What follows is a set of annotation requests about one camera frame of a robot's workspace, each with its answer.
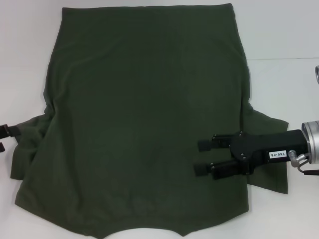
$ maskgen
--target robotic arm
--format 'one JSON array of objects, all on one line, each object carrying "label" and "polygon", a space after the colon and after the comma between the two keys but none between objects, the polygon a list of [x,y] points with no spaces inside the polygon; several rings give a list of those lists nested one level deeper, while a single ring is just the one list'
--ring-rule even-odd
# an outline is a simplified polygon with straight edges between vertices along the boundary
[{"label": "robotic arm", "polygon": [[[316,78],[319,84],[319,66],[316,67]],[[229,148],[232,160],[195,164],[196,176],[211,173],[214,179],[220,179],[249,175],[258,166],[288,161],[305,175],[319,176],[319,170],[301,169],[307,163],[319,163],[319,121],[303,123],[301,130],[267,135],[249,135],[241,131],[235,135],[214,135],[212,140],[198,142],[200,152],[213,148]]]}]

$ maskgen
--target white table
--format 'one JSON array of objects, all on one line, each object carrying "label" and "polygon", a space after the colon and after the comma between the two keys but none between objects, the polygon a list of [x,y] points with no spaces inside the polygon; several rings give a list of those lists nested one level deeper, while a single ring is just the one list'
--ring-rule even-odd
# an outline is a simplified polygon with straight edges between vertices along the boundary
[{"label": "white table", "polygon": [[[0,0],[0,125],[43,113],[47,65],[62,7],[221,4],[224,0]],[[236,20],[251,72],[251,103],[289,129],[319,120],[318,0],[234,0]],[[2,140],[0,239],[80,239],[14,205],[20,182],[9,178],[16,142]],[[319,177],[291,166],[289,194],[248,186],[250,211],[187,239],[299,239],[319,237]],[[174,232],[135,229],[110,239],[176,239]]]}]

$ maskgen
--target olive green fabric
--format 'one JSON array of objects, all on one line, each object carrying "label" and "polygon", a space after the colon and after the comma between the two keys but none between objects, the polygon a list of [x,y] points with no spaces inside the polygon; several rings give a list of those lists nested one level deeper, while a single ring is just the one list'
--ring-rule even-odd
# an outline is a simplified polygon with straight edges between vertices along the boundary
[{"label": "olive green fabric", "polygon": [[[231,4],[62,11],[45,115],[19,127],[15,203],[70,231],[104,238],[132,228],[181,235],[248,210],[247,177],[196,178],[213,134],[278,132],[254,111]],[[249,182],[287,192],[285,165]]]}]

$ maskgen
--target t-shirt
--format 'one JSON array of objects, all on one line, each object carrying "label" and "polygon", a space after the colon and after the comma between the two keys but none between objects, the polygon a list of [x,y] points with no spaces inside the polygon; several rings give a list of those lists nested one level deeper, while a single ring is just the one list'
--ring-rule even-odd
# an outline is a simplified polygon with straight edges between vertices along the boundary
[{"label": "t-shirt", "polygon": [[285,164],[249,176],[196,177],[214,134],[287,123],[249,105],[249,71],[231,4],[62,10],[45,114],[19,125],[15,203],[75,233],[132,228],[181,235],[248,211],[247,181],[287,192]]}]

